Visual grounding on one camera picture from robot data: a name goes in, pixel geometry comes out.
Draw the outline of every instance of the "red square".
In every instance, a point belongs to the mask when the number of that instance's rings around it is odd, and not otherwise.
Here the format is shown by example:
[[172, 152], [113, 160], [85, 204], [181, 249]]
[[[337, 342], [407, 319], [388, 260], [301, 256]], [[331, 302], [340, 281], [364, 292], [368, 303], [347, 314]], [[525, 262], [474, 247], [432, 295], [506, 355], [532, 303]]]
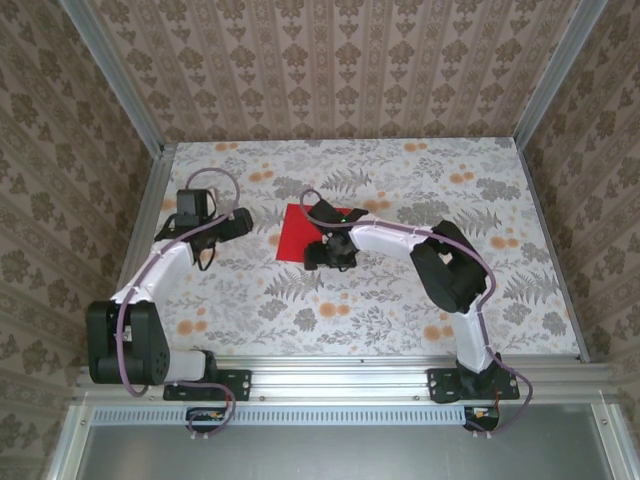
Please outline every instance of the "red square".
[[[307, 211], [311, 209], [310, 205], [305, 205], [305, 207]], [[337, 210], [343, 215], [347, 215], [351, 211], [350, 208], [338, 208]], [[320, 240], [322, 240], [322, 234], [302, 214], [300, 205], [290, 203], [284, 214], [276, 260], [303, 263], [304, 249], [310, 243]]]

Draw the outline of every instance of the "floral tablecloth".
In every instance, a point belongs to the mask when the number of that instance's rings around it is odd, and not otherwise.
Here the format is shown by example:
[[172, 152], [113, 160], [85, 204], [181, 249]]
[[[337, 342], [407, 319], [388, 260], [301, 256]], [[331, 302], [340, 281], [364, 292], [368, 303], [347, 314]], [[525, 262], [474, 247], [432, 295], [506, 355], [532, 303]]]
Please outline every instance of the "floral tablecloth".
[[[276, 261], [286, 206], [313, 186], [335, 206], [388, 220], [454, 221], [497, 275], [485, 309], [495, 348], [578, 353], [512, 139], [180, 144], [158, 228], [189, 174], [209, 166], [238, 178], [254, 229], [219, 244], [208, 271], [194, 267], [177, 284], [162, 312], [171, 344], [224, 355], [455, 352], [449, 315], [431, 304], [411, 265], [366, 253], [346, 273]], [[194, 186], [215, 187], [218, 211], [229, 207], [228, 179], [203, 175]]]

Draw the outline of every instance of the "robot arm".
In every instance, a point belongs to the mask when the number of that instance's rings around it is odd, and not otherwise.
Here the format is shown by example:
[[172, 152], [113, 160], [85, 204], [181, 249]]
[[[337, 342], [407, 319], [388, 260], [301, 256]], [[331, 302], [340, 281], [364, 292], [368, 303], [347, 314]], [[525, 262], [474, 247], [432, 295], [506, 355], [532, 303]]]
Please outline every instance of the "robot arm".
[[[378, 218], [367, 214], [360, 220], [375, 223]], [[468, 243], [460, 230], [450, 222], [442, 222], [429, 230], [436, 233], [447, 230], [446, 236], [449, 238]], [[477, 268], [469, 257], [457, 251], [447, 251], [449, 258], [443, 259], [441, 255], [444, 252], [438, 251], [438, 247], [443, 247], [442, 244], [430, 243], [424, 235], [407, 234], [386, 226], [356, 226], [349, 232], [349, 237], [360, 251], [412, 262], [429, 298], [452, 314], [451, 326], [457, 342], [458, 362], [475, 373], [489, 367], [492, 358], [484, 345], [475, 305], [478, 296], [486, 289], [482, 267]]]
[[[457, 343], [455, 375], [448, 374], [452, 383], [444, 391], [440, 386], [437, 392], [431, 390], [432, 399], [438, 401], [437, 393], [442, 393], [443, 403], [463, 397], [495, 398], [498, 385], [500, 391], [505, 381], [509, 386], [511, 376], [505, 375], [490, 355], [477, 313], [477, 302], [487, 290], [486, 271], [461, 250], [420, 234], [428, 230], [475, 252], [453, 223], [442, 221], [433, 227], [411, 227], [382, 221], [361, 209], [343, 216], [325, 200], [316, 203], [309, 215], [327, 224], [356, 223], [346, 228], [316, 225], [326, 242], [313, 242], [306, 247], [307, 270], [328, 265], [345, 271], [356, 266], [355, 256], [359, 251], [388, 255], [413, 263], [431, 301], [451, 314]], [[516, 390], [512, 390], [510, 396], [517, 395]]]
[[[200, 253], [251, 231], [253, 221], [245, 208], [236, 209], [221, 223], [187, 241], [175, 239], [213, 220], [207, 208], [207, 190], [178, 191], [177, 213], [155, 237], [149, 257], [124, 288], [109, 301], [92, 303], [87, 310], [89, 372], [95, 383], [122, 383], [116, 353], [116, 318], [124, 299], [132, 293], [125, 312], [124, 365], [132, 384], [161, 385], [176, 381], [212, 380], [216, 365], [211, 352], [169, 348], [159, 312], [175, 287], [197, 263]], [[136, 281], [146, 272], [142, 282]]]

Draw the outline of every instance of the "floral wallpaper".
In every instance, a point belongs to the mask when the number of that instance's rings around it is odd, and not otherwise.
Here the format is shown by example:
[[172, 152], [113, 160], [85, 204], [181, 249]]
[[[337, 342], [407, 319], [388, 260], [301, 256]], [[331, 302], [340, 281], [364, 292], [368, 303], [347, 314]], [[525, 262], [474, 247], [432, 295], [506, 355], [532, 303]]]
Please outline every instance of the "floral wallpaper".
[[0, 478], [46, 473], [150, 162], [57, 2], [0, 2]]
[[640, 2], [611, 0], [526, 146], [593, 359], [640, 444]]
[[509, 136], [579, 0], [90, 0], [166, 143]]

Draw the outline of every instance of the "cable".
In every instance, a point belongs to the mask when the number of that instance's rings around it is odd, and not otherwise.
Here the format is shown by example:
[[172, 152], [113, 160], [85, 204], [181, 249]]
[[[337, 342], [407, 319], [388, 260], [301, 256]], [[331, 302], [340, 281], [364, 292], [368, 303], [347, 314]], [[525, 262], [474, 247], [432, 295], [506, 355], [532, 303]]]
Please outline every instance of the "cable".
[[[192, 237], [193, 235], [196, 235], [200, 232], [203, 232], [211, 227], [214, 227], [224, 222], [227, 218], [229, 218], [231, 213], [233, 213], [233, 211], [238, 207], [238, 203], [240, 200], [240, 185], [238, 184], [238, 181], [233, 177], [233, 175], [231, 175], [229, 172], [227, 172], [222, 168], [209, 167], [209, 168], [201, 168], [200, 170], [196, 170], [191, 175], [189, 175], [189, 178], [187, 178], [186, 188], [189, 188], [189, 185], [191, 185], [191, 182], [195, 177], [205, 172], [222, 173], [223, 175], [226, 175], [231, 179], [231, 181], [233, 182], [233, 186], [235, 187], [235, 190], [236, 190], [236, 195], [233, 200], [231, 208], [229, 208], [229, 211], [220, 215], [215, 220], [212, 220], [211, 222], [206, 223], [205, 225], [201, 225], [200, 227], [194, 228], [193, 230], [189, 230], [188, 232], [183, 233], [182, 235], [171, 240], [164, 247], [162, 247], [160, 251], [158, 251], [153, 257], [151, 257], [147, 265], [144, 267], [144, 269], [133, 281], [131, 288], [129, 289], [124, 299], [122, 300], [122, 304], [120, 305], [120, 308], [118, 310], [118, 319], [116, 322], [116, 356], [118, 359], [118, 370], [120, 372], [120, 379], [122, 380], [122, 385], [124, 385], [125, 390], [129, 392], [131, 395], [133, 395], [134, 397], [141, 397], [142, 395], [144, 395], [149, 389], [149, 386], [145, 385], [141, 391], [137, 391], [131, 385], [131, 382], [129, 381], [129, 376], [127, 375], [127, 369], [124, 362], [123, 331], [124, 331], [124, 316], [127, 310], [127, 306], [129, 305], [129, 302], [131, 301], [133, 296], [137, 293], [138, 288], [140, 287], [140, 285], [142, 284], [146, 276], [149, 274], [151, 269], [162, 258], [162, 256], [166, 252], [168, 252], [171, 248], [173, 248], [179, 242], [182, 242], [187, 238]], [[194, 385], [205, 387], [207, 384], [194, 384]]]
[[415, 234], [424, 235], [425, 237], [430, 237], [430, 238], [433, 238], [434, 240], [438, 240], [439, 242], [446, 243], [447, 245], [450, 245], [450, 246], [460, 250], [461, 252], [467, 254], [472, 259], [474, 259], [476, 262], [478, 262], [478, 264], [487, 272], [487, 276], [489, 277], [489, 280], [491, 281], [491, 285], [489, 286], [489, 290], [487, 291], [487, 293], [478, 301], [478, 304], [476, 306], [476, 311], [478, 313], [478, 320], [480, 321], [480, 330], [482, 331], [482, 339], [484, 341], [484, 347], [487, 350], [487, 353], [489, 354], [489, 356], [493, 359], [494, 362], [496, 362], [498, 364], [498, 366], [500, 366], [503, 370], [506, 370], [510, 374], [512, 374], [512, 375], [516, 376], [517, 378], [519, 378], [520, 380], [522, 380], [522, 382], [524, 382], [524, 384], [527, 385], [527, 388], [529, 389], [529, 391], [527, 392], [527, 397], [525, 398], [524, 403], [518, 409], [518, 411], [515, 413], [515, 415], [506, 424], [504, 424], [501, 427], [496, 428], [492, 432], [487, 432], [482, 427], [480, 427], [479, 425], [477, 425], [477, 424], [475, 424], [475, 423], [473, 423], [471, 421], [467, 421], [467, 423], [469, 425], [471, 425], [472, 427], [478, 429], [481, 433], [484, 433], [487, 437], [490, 437], [492, 435], [501, 433], [501, 432], [505, 431], [507, 428], [509, 428], [511, 425], [513, 425], [513, 423], [516, 420], [518, 420], [518, 418], [520, 418], [522, 416], [522, 414], [524, 414], [524, 412], [529, 407], [529, 403], [531, 403], [531, 399], [533, 398], [533, 385], [532, 385], [531, 381], [527, 377], [525, 377], [520, 372], [516, 371], [515, 369], [513, 369], [513, 368], [509, 367], [508, 365], [506, 365], [505, 363], [503, 363], [502, 360], [500, 360], [500, 358], [498, 358], [498, 356], [495, 354], [495, 352], [493, 351], [493, 349], [489, 345], [489, 343], [490, 343], [489, 342], [489, 333], [487, 332], [487, 326], [486, 326], [486, 323], [485, 323], [485, 320], [484, 320], [484, 315], [482, 313], [482, 306], [495, 293], [497, 281], [496, 281], [495, 274], [493, 273], [493, 271], [491, 270], [491, 267], [487, 264], [487, 262], [485, 262], [482, 259], [482, 257], [480, 255], [478, 255], [475, 251], [473, 251], [470, 248], [467, 248], [465, 245], [462, 245], [461, 243], [456, 242], [455, 240], [451, 240], [450, 238], [445, 237], [443, 235], [439, 235], [437, 233], [433, 233], [430, 230], [416, 229], [414, 227], [405, 227], [404, 225], [396, 225], [396, 224], [393, 224], [393, 223], [387, 223], [384, 220], [376, 220], [376, 221], [364, 220], [364, 221], [346, 222], [346, 223], [328, 223], [328, 222], [322, 222], [320, 220], [316, 220], [315, 218], [313, 218], [309, 214], [309, 212], [307, 212], [307, 209], [304, 206], [304, 199], [310, 193], [315, 194], [320, 200], [322, 200], [322, 195], [320, 195], [320, 193], [317, 190], [315, 190], [313, 188], [307, 188], [306, 190], [304, 190], [300, 194], [300, 208], [302, 209], [302, 214], [307, 218], [307, 220], [309, 220], [311, 223], [313, 223], [315, 225], [318, 225], [318, 226], [321, 226], [321, 227], [326, 227], [326, 228], [346, 228], [346, 227], [369, 226], [369, 225], [371, 225], [371, 226], [380, 226], [380, 227], [390, 228], [390, 229], [393, 229], [393, 230], [398, 230], [398, 231], [403, 232], [403, 233], [411, 233], [413, 235], [415, 235]]
[[[231, 411], [225, 417], [225, 419], [219, 425], [216, 426], [216, 429], [210, 432], [210, 434], [218, 435], [220, 432], [222, 432], [222, 430], [224, 430], [227, 427], [227, 425], [229, 425], [229, 422], [231, 421], [231, 419], [236, 413], [236, 404], [237, 404], [236, 396], [233, 394], [233, 391], [231, 391], [229, 387], [227, 387], [226, 385], [222, 385], [221, 383], [177, 382], [177, 384], [183, 387], [216, 388], [218, 390], [222, 390], [225, 393], [225, 397], [227, 398], [227, 405], [228, 405], [228, 399], [231, 398]], [[196, 417], [199, 417], [200, 415], [209, 413], [210, 411], [211, 410], [207, 408], [202, 408], [202, 409], [198, 409], [195, 412], [193, 411], [191, 412], [191, 415], [189, 416], [189, 420], [187, 423], [187, 429], [191, 432], [191, 438], [196, 438], [198, 436], [198, 432], [193, 428], [193, 420]], [[209, 433], [205, 433], [201, 435], [202, 437], [207, 438], [209, 436]]]

